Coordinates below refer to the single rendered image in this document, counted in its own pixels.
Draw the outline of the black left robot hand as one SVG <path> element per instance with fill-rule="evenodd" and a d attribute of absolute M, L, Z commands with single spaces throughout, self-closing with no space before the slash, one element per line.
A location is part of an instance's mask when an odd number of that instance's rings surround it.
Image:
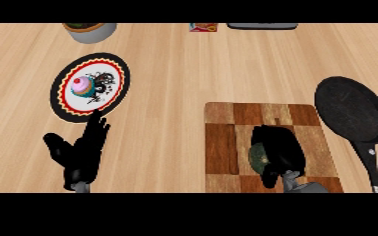
<path fill-rule="evenodd" d="M 92 184 L 96 180 L 109 128 L 111 125 L 102 117 L 102 112 L 95 110 L 83 136 L 75 140 L 74 144 L 69 144 L 55 133 L 47 133 L 43 136 L 50 157 L 63 167 L 63 188 L 68 191 L 74 191 L 72 184 L 78 182 Z"/>

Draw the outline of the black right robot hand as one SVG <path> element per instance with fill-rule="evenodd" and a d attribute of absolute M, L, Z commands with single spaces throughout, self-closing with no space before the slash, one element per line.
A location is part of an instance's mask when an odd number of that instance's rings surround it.
<path fill-rule="evenodd" d="M 251 135 L 251 146 L 261 143 L 269 158 L 269 164 L 260 175 L 266 188 L 276 185 L 278 177 L 291 170 L 304 175 L 306 157 L 297 137 L 288 128 L 278 126 L 255 126 Z"/>

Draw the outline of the green squash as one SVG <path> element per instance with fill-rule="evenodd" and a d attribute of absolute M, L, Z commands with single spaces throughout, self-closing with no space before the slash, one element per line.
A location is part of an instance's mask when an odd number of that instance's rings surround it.
<path fill-rule="evenodd" d="M 269 158 L 261 143 L 255 143 L 248 151 L 248 161 L 257 174 L 263 174 L 264 167 L 269 164 Z"/>

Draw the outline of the checkered wooden cutting board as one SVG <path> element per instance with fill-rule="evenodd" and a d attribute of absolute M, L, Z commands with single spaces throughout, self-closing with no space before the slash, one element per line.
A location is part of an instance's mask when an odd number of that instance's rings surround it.
<path fill-rule="evenodd" d="M 313 106 L 210 102 L 204 118 L 208 193 L 343 191 Z"/>

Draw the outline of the black frying pan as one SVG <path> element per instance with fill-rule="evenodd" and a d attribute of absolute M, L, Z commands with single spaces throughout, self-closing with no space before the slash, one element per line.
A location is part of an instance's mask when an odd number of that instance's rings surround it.
<path fill-rule="evenodd" d="M 351 144 L 378 193 L 378 95 L 353 79 L 334 76 L 316 87 L 315 106 L 325 125 Z"/>

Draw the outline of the black rimmed patterned plate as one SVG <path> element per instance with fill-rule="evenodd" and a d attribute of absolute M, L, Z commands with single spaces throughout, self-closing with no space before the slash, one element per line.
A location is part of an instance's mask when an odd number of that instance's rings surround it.
<path fill-rule="evenodd" d="M 84 123 L 95 110 L 106 115 L 121 104 L 130 88 L 130 69 L 111 53 L 93 53 L 59 72 L 50 88 L 50 107 L 56 116 Z"/>

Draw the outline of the pink frosted cupcake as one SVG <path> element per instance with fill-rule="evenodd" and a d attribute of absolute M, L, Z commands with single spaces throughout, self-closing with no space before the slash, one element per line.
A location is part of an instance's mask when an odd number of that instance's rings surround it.
<path fill-rule="evenodd" d="M 75 96 L 90 97 L 95 93 L 93 79 L 86 76 L 75 78 L 71 84 L 71 92 Z"/>

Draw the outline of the grey plant pot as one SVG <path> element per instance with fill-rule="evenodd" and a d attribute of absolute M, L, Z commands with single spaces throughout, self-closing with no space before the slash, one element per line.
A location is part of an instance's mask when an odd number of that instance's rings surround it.
<path fill-rule="evenodd" d="M 95 44 L 103 41 L 115 32 L 115 23 L 96 23 L 87 28 L 77 28 L 68 23 L 63 23 L 72 39 L 83 44 Z"/>

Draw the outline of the dark grey flat tray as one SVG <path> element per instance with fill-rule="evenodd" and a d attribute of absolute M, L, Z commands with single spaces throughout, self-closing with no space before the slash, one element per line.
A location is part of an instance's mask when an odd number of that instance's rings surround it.
<path fill-rule="evenodd" d="M 226 23 L 230 29 L 238 30 L 294 30 L 298 23 Z"/>

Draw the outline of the red and yellow box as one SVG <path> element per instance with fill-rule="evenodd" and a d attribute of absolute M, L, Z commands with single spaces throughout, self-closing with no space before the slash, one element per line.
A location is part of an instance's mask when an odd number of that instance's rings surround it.
<path fill-rule="evenodd" d="M 216 32 L 219 24 L 217 23 L 190 23 L 189 31 L 190 32 Z"/>

